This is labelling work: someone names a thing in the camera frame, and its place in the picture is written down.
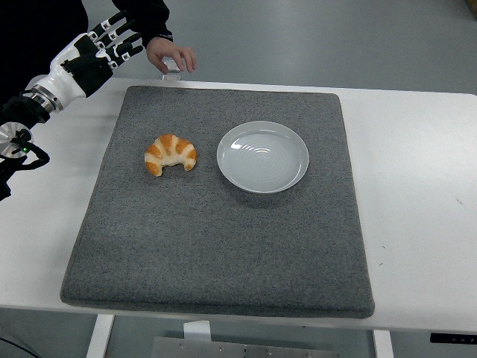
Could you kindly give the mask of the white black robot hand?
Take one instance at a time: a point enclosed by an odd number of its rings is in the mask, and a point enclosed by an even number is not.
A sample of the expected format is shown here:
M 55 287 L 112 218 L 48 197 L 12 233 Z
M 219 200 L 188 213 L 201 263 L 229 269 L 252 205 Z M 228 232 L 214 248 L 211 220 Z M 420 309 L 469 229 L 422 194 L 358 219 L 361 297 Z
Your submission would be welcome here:
M 52 61 L 50 72 L 31 88 L 31 98 L 49 113 L 99 90 L 124 62 L 142 51 L 141 34 L 123 10 L 75 37 Z

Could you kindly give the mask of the person's hand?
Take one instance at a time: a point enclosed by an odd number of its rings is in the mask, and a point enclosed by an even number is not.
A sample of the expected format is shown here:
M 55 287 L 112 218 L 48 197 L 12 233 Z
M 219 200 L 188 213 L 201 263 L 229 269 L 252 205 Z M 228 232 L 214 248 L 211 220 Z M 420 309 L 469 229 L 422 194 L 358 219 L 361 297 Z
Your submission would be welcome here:
M 171 58 L 181 72 L 191 73 L 197 69 L 197 59 L 191 47 L 180 47 L 162 37 L 154 37 L 148 42 L 146 55 L 149 62 L 164 75 L 168 74 L 165 57 Z

